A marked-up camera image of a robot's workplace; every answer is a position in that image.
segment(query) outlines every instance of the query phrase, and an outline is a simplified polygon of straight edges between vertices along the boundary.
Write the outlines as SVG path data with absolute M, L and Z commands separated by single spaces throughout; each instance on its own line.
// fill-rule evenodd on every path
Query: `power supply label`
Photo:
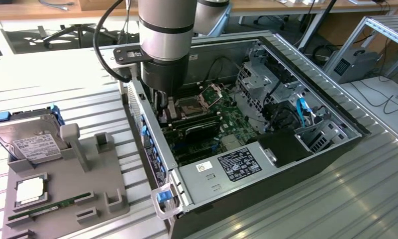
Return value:
M 219 161 L 232 182 L 263 170 L 248 148 L 219 157 Z
M 15 140 L 13 145 L 19 148 L 27 159 L 31 160 L 60 154 L 57 144 L 51 134 Z

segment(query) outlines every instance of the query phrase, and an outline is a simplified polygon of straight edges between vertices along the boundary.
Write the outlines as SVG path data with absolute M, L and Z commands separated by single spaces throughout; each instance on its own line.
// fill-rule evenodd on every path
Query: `wooden tabletop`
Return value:
M 51 0 L 52 3 L 65 3 L 69 0 Z M 21 20 L 21 19 L 52 19 L 52 18 L 76 18 L 76 17 L 100 17 L 104 10 L 81 11 L 79 0 L 73 0 L 76 5 L 68 6 L 69 11 L 60 10 L 53 7 L 44 6 L 37 0 L 13 0 L 13 4 L 0 5 L 0 20 Z M 233 3 L 232 11 L 285 11 L 309 9 L 311 5 L 296 3 L 289 5 L 281 4 L 275 0 L 231 0 Z M 328 7 L 330 0 L 325 3 L 313 6 L 313 9 Z M 398 0 L 389 0 L 392 6 L 398 6 Z M 356 5 L 348 0 L 338 0 L 334 9 L 342 8 L 380 8 L 378 5 Z M 132 15 L 139 15 L 137 0 L 132 3 Z M 125 10 L 116 9 L 112 12 L 113 16 L 124 16 Z
M 388 0 L 392 7 L 398 6 L 398 0 Z M 315 4 L 313 9 L 326 9 L 328 5 L 330 3 L 330 0 L 326 0 L 324 3 Z M 297 9 L 309 9 L 312 5 L 305 5 L 304 3 L 285 3 L 288 7 L 297 8 Z M 381 9 L 381 6 L 378 4 L 370 4 L 370 5 L 357 5 L 353 4 L 349 0 L 337 0 L 334 3 L 333 9 L 358 9 L 358 8 L 376 8 Z

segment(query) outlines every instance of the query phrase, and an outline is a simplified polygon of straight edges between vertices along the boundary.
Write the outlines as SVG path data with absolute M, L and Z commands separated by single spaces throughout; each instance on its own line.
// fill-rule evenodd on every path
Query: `barcode label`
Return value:
M 28 160 L 60 154 L 56 141 L 51 134 L 15 140 L 13 145 Z

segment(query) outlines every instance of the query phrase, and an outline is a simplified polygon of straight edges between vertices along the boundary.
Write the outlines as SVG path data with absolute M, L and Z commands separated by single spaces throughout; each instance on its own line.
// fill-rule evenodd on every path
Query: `motherboard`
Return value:
M 179 99 L 184 119 L 163 128 L 180 165 L 224 153 L 257 136 L 224 84 L 209 84 L 197 96 Z

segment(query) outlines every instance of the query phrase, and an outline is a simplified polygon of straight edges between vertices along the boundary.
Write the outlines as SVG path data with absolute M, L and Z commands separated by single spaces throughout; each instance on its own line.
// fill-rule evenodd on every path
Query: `hard drive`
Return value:
M 68 148 L 60 138 L 64 121 L 57 106 L 17 112 L 0 112 L 0 144 L 13 160 L 28 159 L 43 163 L 61 157 L 60 151 Z

